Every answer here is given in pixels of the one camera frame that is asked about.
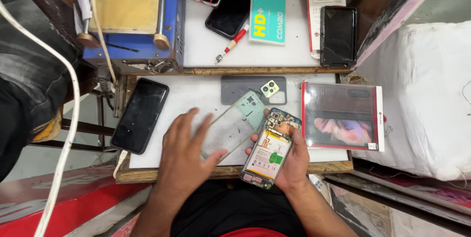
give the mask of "black phone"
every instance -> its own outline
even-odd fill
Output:
[[[221,0],[204,22],[206,27],[228,39],[233,39],[250,14],[250,0]]]
[[[134,154],[143,154],[168,94],[167,85],[139,79],[110,144]]]
[[[321,8],[321,65],[356,64],[357,11],[355,7]]]

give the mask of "battery label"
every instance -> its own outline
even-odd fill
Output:
[[[267,178],[275,179],[290,145],[291,142],[287,139],[264,130],[247,169]]]

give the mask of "phone cover box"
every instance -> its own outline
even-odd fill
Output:
[[[250,41],[285,44],[286,0],[250,0]]]
[[[301,90],[301,132],[310,149],[384,151],[380,86],[303,82]]]
[[[346,0],[306,0],[308,6],[309,46],[311,56],[320,59],[321,8],[323,6],[345,6]]]

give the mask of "wooden table edge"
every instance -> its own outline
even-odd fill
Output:
[[[154,74],[159,75],[296,75],[296,74],[348,74],[352,70],[346,67],[204,67],[183,68],[181,71]],[[133,73],[131,75],[151,75]]]
[[[116,173],[117,184],[149,183],[155,182],[159,173],[158,168],[129,168],[130,156],[126,156]],[[217,166],[209,179],[238,178],[242,165]],[[307,174],[337,174],[353,172],[353,162],[310,162]]]

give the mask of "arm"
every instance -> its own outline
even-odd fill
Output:
[[[163,136],[162,158],[157,183],[149,195],[131,233],[138,236],[169,236],[173,218],[185,200],[206,179],[226,150],[200,160],[201,146],[212,119],[209,114],[193,138],[191,121],[198,109],[178,116]]]
[[[307,179],[303,186],[284,192],[308,236],[357,236]]]
[[[298,132],[293,133],[293,145],[286,156],[275,185],[286,195],[310,237],[350,237],[355,232],[334,212],[320,192],[306,177],[309,153],[306,141]],[[252,135],[253,142],[258,139]],[[245,150],[250,155],[251,148]]]

